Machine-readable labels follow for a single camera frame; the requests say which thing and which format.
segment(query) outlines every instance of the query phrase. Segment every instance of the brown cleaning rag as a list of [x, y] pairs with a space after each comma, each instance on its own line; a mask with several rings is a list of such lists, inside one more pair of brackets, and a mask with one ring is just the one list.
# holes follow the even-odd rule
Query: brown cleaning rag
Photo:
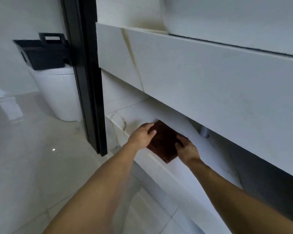
[[181, 135], [162, 121], [155, 122], [154, 126], [149, 129], [149, 133], [156, 130], [156, 135], [147, 146], [153, 153], [159, 156], [164, 162], [169, 163], [177, 157], [175, 143], [182, 145], [176, 135]]

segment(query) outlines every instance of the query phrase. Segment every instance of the black plastic basket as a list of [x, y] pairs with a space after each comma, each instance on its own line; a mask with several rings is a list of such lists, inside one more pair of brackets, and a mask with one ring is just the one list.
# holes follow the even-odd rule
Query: black plastic basket
[[[60, 40], [46, 40], [46, 37]], [[40, 40], [13, 40], [24, 61], [34, 70], [47, 70], [72, 65], [69, 48], [63, 34], [39, 33]]]

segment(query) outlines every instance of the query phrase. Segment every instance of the forearm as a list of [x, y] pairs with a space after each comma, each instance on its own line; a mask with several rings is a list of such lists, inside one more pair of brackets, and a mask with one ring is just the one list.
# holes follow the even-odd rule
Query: forearm
[[107, 233], [137, 149], [125, 144], [55, 217], [44, 234]]
[[292, 221], [247, 195], [200, 159], [188, 167], [232, 233], [293, 233]]

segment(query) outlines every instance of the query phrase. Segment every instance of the black handle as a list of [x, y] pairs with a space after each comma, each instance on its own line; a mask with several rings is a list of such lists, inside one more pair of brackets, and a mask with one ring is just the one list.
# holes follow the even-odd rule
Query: black handle
[[46, 37], [59, 37], [64, 45], [66, 45], [66, 39], [64, 34], [57, 33], [39, 33], [39, 38], [43, 44], [47, 44]]

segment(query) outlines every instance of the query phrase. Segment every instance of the hand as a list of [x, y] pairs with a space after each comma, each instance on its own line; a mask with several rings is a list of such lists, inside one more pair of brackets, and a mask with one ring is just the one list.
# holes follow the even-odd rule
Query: hand
[[179, 143], [175, 144], [178, 157], [186, 166], [188, 166], [189, 163], [193, 160], [201, 160], [197, 148], [194, 146], [194, 144], [192, 144], [191, 141], [180, 135], [177, 135], [177, 139], [179, 139], [183, 144], [183, 146], [181, 146]]
[[137, 130], [135, 130], [129, 137], [127, 144], [134, 146], [137, 150], [144, 149], [149, 145], [151, 139], [156, 134], [156, 130], [148, 134], [148, 130], [154, 123], [144, 123]]

